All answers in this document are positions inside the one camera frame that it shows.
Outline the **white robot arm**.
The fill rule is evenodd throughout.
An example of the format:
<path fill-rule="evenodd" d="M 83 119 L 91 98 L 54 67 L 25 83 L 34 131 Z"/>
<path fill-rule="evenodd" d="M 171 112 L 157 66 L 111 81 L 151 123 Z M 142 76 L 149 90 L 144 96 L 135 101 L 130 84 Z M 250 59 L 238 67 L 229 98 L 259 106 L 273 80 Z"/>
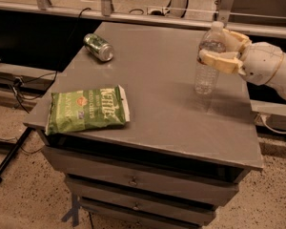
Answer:
<path fill-rule="evenodd" d="M 215 70 L 239 74 L 254 85 L 266 85 L 286 100 L 286 52 L 267 42 L 256 42 L 245 34 L 208 31 L 200 42 L 198 60 Z"/>

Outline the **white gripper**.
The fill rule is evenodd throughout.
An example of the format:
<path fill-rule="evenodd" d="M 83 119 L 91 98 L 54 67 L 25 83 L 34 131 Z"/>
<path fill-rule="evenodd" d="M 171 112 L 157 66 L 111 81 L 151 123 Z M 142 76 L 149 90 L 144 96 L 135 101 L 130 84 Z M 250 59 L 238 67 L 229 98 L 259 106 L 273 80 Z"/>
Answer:
<path fill-rule="evenodd" d="M 241 74 L 245 81 L 257 86 L 266 84 L 282 60 L 282 49 L 267 42 L 252 44 L 247 35 L 236 31 L 224 29 L 223 33 L 227 52 L 202 49 L 198 53 L 200 61 L 223 73 Z"/>

